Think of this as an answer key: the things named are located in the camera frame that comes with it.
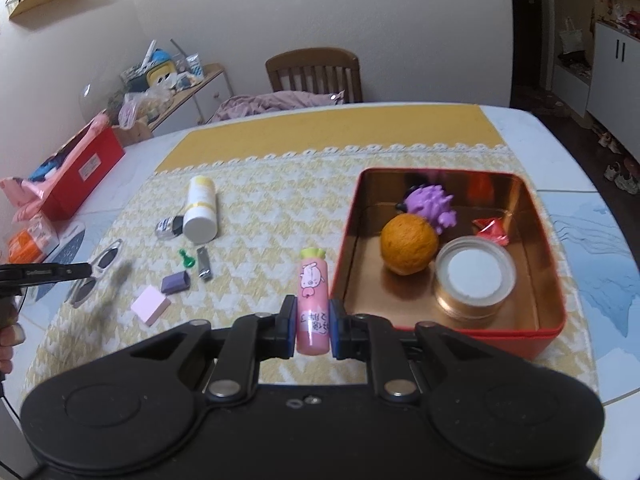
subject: hand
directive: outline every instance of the hand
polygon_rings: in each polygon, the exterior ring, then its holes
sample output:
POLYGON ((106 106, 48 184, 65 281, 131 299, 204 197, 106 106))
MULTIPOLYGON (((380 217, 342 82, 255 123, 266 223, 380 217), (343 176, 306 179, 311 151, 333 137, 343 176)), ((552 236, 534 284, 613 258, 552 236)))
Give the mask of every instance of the hand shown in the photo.
POLYGON ((0 372, 10 374, 14 369, 11 362, 11 358, 14 356, 13 347, 23 343, 24 339, 24 330, 18 323, 0 330, 0 372))

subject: metal screw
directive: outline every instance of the metal screw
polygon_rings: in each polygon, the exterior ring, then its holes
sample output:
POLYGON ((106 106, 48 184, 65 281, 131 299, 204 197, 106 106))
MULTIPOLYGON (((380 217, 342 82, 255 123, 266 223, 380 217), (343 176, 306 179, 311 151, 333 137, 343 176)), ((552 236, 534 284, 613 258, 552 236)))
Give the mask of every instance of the metal screw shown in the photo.
POLYGON ((307 404, 320 404, 322 402, 322 399, 315 395, 308 395, 305 397, 305 402, 307 404))
POLYGON ((240 391, 240 384, 231 379, 222 379, 209 385, 209 393, 216 397, 225 398, 234 396, 240 391))
POLYGON ((304 406, 304 403, 300 399, 289 399, 285 404, 292 410, 299 410, 304 406))
POLYGON ((406 397, 414 393, 418 387, 415 383, 406 379, 394 379, 385 383, 385 390, 389 395, 394 397, 406 397))

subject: purple eraser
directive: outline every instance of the purple eraser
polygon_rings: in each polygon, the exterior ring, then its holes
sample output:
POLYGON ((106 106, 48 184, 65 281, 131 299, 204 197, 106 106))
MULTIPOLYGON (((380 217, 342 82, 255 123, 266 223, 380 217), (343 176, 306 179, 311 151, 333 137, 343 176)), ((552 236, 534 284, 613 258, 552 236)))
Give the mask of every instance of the purple eraser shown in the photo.
POLYGON ((163 294, 175 294, 187 290, 191 286, 191 279, 189 273, 184 270, 183 272, 176 272, 171 276, 165 276, 162 279, 162 285, 160 291, 163 294))

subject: lace trim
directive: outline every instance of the lace trim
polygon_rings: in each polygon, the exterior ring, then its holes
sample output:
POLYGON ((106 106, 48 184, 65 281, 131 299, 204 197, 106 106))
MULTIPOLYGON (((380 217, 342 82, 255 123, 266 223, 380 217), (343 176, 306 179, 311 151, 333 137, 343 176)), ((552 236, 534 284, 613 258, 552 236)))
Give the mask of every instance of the lace trim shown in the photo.
POLYGON ((498 153, 508 154, 511 150, 504 144, 498 144, 494 148, 489 148, 485 144, 476 144, 475 146, 469 146, 458 142, 455 146, 449 146, 448 144, 412 144, 411 146, 405 146, 404 144, 392 144, 391 146, 382 146, 381 144, 368 144, 367 146, 345 146, 344 148, 336 148, 335 146, 329 146, 324 150, 304 150, 303 152, 286 152, 282 155, 276 155, 270 153, 264 157, 258 157, 255 155, 248 156, 247 158, 232 158, 231 160, 217 160, 212 164, 201 164, 199 166, 186 166, 184 168, 177 168, 175 170, 164 170, 155 172, 154 174, 176 174, 183 171, 193 170, 206 170, 207 168, 219 168, 221 166, 240 166, 257 162, 258 160, 277 160, 288 158, 309 158, 312 156, 348 156, 348 155, 366 155, 367 153, 498 153))

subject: pink sticky note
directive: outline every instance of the pink sticky note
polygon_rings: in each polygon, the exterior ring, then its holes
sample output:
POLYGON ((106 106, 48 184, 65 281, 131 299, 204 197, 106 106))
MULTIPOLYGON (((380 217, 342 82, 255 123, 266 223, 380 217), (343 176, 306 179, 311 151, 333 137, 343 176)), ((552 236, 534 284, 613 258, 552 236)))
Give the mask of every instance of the pink sticky note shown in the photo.
POLYGON ((153 325, 171 304, 171 300, 154 286, 149 285, 133 302, 131 309, 146 325, 153 325))

